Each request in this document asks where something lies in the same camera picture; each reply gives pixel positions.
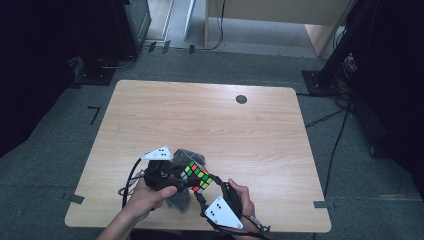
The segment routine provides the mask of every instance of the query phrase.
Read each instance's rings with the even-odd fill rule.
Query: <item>forearm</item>
[[[128,217],[128,214],[121,211],[103,230],[97,240],[126,240],[136,224],[135,218]]]

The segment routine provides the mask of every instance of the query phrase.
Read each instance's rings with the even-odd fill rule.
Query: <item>gray carpet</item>
[[[70,228],[69,203],[120,79],[292,87],[306,93],[301,70],[320,70],[325,60],[170,49],[143,51],[116,71],[110,86],[67,89],[32,136],[0,159],[0,239],[95,239],[102,229]],[[332,98],[299,96],[305,123],[339,110]],[[91,125],[94,109],[100,113]],[[321,185],[343,113],[307,129]],[[272,233],[272,239],[422,239],[424,204],[410,175],[390,159],[369,156],[368,140],[355,113],[349,113],[328,184],[329,233]],[[191,239],[213,232],[188,231]]]

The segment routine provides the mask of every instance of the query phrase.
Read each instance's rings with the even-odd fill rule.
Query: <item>light wood tabletop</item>
[[[247,98],[240,104],[238,95]],[[276,232],[328,232],[331,222],[295,91],[283,87],[121,80],[112,95],[65,222],[106,227],[121,209],[137,159],[167,145],[205,156],[205,167],[249,187],[256,216]],[[140,169],[148,161],[140,163]],[[166,204],[137,228],[212,230],[190,190],[181,213]],[[211,184],[208,203],[222,195]]]

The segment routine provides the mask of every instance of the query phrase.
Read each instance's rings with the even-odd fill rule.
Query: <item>white floor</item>
[[[184,40],[190,0],[175,1],[165,37],[171,40],[171,47],[195,45],[196,49],[204,48],[205,1],[196,2]],[[219,22],[220,19],[209,18],[208,48],[215,46],[220,38]],[[223,43],[215,51],[317,58],[303,24],[224,19],[223,30]],[[332,50],[330,44],[322,58],[328,59]]]

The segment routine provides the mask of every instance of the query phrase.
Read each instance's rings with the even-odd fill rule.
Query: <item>wooden table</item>
[[[116,86],[75,192],[85,201],[71,203],[66,224],[106,227],[135,161],[164,145],[201,153],[210,173],[249,186],[257,218],[272,231],[330,230],[327,209],[314,207],[324,198],[293,89],[134,80]],[[187,212],[164,206],[137,227],[211,230],[190,194]],[[216,185],[204,192],[208,203],[218,195]]]
[[[209,38],[208,19],[221,18],[223,1],[206,0],[205,48],[208,47]],[[317,56],[322,56],[355,2],[356,0],[226,0],[224,18],[305,24]],[[195,3],[196,0],[191,0],[184,38],[187,37]]]

